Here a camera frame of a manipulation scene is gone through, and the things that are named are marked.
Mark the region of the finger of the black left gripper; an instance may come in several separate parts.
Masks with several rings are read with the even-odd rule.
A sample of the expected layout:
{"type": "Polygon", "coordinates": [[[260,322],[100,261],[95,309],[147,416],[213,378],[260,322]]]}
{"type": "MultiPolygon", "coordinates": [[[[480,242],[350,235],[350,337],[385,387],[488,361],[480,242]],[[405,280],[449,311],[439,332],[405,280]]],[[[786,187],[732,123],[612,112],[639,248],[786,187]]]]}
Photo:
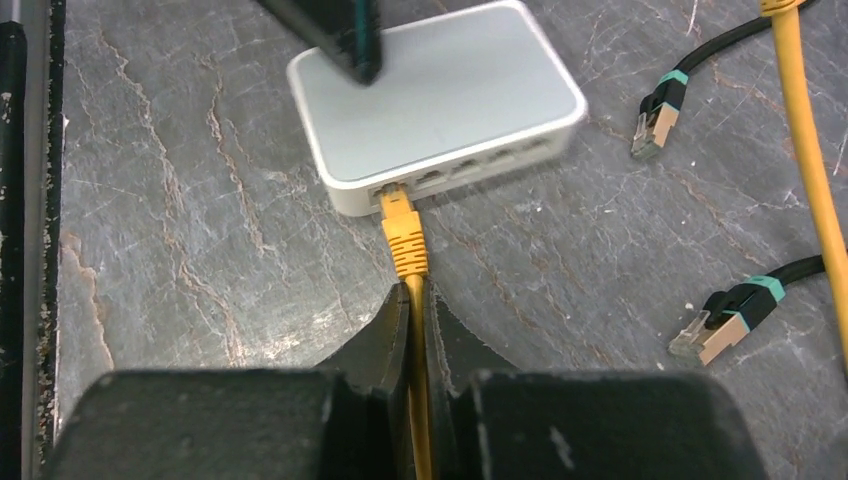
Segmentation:
{"type": "Polygon", "coordinates": [[[283,27],[322,51],[355,83],[368,86],[383,66],[376,0],[258,0],[283,27]]]}

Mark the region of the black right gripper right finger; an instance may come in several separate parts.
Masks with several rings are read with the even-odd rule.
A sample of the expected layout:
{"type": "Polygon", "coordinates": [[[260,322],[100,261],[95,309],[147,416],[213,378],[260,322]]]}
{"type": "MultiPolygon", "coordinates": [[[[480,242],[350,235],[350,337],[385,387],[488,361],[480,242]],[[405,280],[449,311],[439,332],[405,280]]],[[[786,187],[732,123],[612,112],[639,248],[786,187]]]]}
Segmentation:
{"type": "Polygon", "coordinates": [[[522,371],[423,300],[437,479],[763,479],[731,396],[686,371],[522,371]]]}

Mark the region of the clear plastic box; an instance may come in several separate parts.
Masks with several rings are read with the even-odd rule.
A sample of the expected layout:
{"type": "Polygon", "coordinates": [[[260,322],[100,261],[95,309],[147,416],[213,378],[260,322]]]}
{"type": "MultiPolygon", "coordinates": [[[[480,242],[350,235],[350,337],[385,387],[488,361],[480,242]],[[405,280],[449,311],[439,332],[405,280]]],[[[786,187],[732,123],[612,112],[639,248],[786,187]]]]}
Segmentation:
{"type": "Polygon", "coordinates": [[[492,1],[388,29],[376,81],[318,49],[287,77],[334,209],[378,210],[389,184],[417,200],[563,154],[588,103],[530,9],[492,1]]]}

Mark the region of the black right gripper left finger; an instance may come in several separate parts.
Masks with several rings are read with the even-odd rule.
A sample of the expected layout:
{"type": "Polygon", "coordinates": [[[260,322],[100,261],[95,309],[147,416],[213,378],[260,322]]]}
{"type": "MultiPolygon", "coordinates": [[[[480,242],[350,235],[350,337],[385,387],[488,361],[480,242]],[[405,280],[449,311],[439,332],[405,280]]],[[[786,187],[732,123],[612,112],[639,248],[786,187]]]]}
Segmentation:
{"type": "Polygon", "coordinates": [[[79,399],[46,479],[408,479],[411,302],[310,369],[121,370],[79,399]]]}

